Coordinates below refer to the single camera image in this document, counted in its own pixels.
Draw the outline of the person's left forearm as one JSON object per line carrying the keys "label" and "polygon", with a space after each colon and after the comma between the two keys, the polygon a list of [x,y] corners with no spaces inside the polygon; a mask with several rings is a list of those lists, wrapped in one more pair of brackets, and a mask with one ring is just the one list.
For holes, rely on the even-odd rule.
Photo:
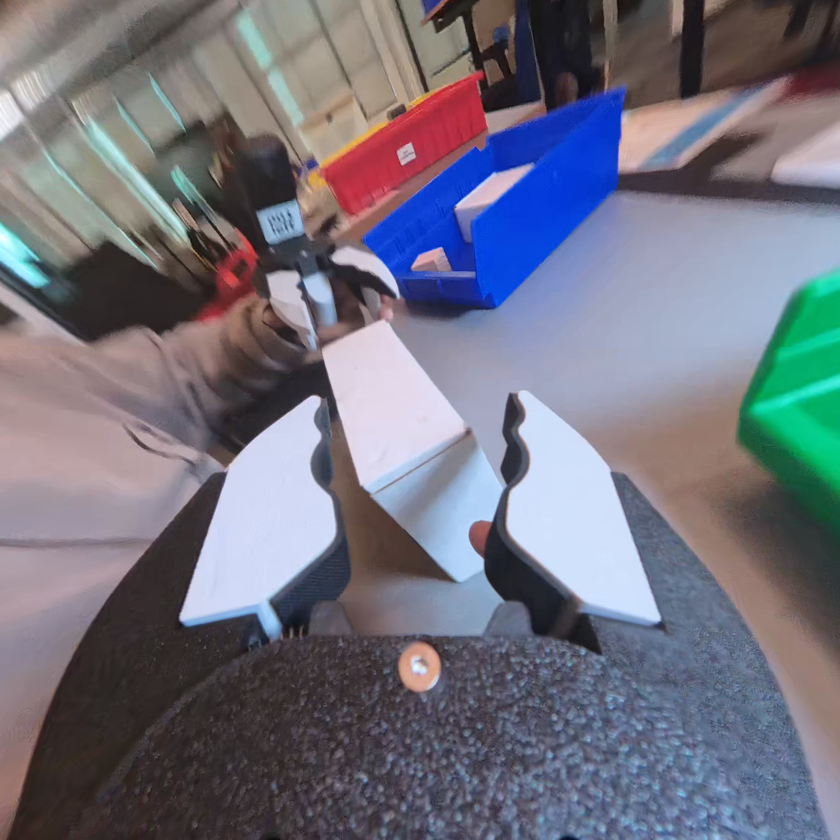
{"label": "person's left forearm", "polygon": [[180,417],[208,427],[315,355],[256,296],[212,321],[185,322],[163,334],[127,329],[89,351],[113,394],[139,400],[139,416]]}

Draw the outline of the printed paper sheet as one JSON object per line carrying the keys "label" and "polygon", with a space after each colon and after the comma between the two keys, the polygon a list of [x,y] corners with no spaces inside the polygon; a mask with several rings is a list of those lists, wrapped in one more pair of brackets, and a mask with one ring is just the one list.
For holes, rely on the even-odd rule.
{"label": "printed paper sheet", "polygon": [[684,167],[743,120],[778,101],[790,81],[784,76],[624,111],[619,175]]}

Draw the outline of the person's left hand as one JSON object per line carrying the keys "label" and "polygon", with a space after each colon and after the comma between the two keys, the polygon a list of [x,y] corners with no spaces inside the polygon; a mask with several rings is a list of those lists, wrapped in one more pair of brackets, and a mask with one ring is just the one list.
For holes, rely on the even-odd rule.
{"label": "person's left hand", "polygon": [[355,296],[360,304],[363,326],[377,321],[391,322],[393,320],[396,301],[392,297],[382,295],[368,287],[362,287]]}

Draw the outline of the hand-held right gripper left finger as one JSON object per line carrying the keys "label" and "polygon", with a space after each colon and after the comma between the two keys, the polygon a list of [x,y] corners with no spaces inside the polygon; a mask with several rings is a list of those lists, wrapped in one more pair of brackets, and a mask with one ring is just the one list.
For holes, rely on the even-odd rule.
{"label": "hand-held right gripper left finger", "polygon": [[351,563],[332,489],[326,399],[310,396],[227,468],[179,614],[184,627],[254,618],[269,640],[307,628],[336,602]]}

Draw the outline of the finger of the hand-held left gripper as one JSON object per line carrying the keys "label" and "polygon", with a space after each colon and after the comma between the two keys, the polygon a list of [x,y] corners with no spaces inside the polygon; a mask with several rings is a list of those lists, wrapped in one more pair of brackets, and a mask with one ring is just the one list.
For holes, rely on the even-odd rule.
{"label": "finger of the hand-held left gripper", "polygon": [[276,270],[266,276],[269,303],[308,351],[319,351],[321,272],[302,277],[295,270]]}
{"label": "finger of the hand-held left gripper", "polygon": [[380,296],[400,299],[401,293],[391,269],[369,249],[359,245],[340,245],[331,254],[335,266],[351,268],[373,279],[350,280],[364,288],[375,291]]}

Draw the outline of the person's grey sweatshirt torso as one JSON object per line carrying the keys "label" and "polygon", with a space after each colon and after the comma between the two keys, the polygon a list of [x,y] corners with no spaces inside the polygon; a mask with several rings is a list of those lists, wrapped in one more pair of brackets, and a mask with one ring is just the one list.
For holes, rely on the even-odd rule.
{"label": "person's grey sweatshirt torso", "polygon": [[139,416],[91,344],[2,340],[3,546],[152,539],[220,470],[212,425]]}

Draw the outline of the white cardboard mailer box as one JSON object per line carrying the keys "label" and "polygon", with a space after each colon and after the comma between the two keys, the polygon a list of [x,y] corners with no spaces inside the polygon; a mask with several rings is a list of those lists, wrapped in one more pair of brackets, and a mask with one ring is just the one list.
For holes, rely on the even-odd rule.
{"label": "white cardboard mailer box", "polygon": [[360,486],[458,583],[483,570],[469,529],[501,484],[469,425],[384,321],[322,350]]}
{"label": "white cardboard mailer box", "polygon": [[454,206],[455,219],[462,239],[473,243],[472,225],[476,218],[491,207],[504,193],[530,173],[534,163],[527,163],[491,173]]}

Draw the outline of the green plastic bin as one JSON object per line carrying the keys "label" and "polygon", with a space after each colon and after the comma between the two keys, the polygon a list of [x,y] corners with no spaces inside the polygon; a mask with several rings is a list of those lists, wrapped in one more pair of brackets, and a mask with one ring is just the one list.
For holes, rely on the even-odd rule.
{"label": "green plastic bin", "polygon": [[839,271],[788,300],[738,414],[738,442],[823,526],[839,529]]}

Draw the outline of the blue plastic bin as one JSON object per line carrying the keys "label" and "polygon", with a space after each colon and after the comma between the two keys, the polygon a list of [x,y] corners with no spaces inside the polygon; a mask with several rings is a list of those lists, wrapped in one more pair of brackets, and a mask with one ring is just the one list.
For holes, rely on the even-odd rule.
{"label": "blue plastic bin", "polygon": [[[408,301],[498,308],[603,204],[617,186],[624,87],[492,134],[363,236]],[[461,236],[454,206],[491,173],[534,163]],[[444,248],[451,272],[412,272],[418,254]]]}

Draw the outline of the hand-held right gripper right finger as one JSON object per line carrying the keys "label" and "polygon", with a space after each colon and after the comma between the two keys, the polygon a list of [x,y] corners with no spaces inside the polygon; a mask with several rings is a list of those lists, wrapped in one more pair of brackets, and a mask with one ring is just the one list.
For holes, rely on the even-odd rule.
{"label": "hand-held right gripper right finger", "polygon": [[593,634],[596,618],[632,627],[663,619],[613,473],[571,425],[533,394],[509,394],[504,487],[483,559],[504,603],[541,637]]}

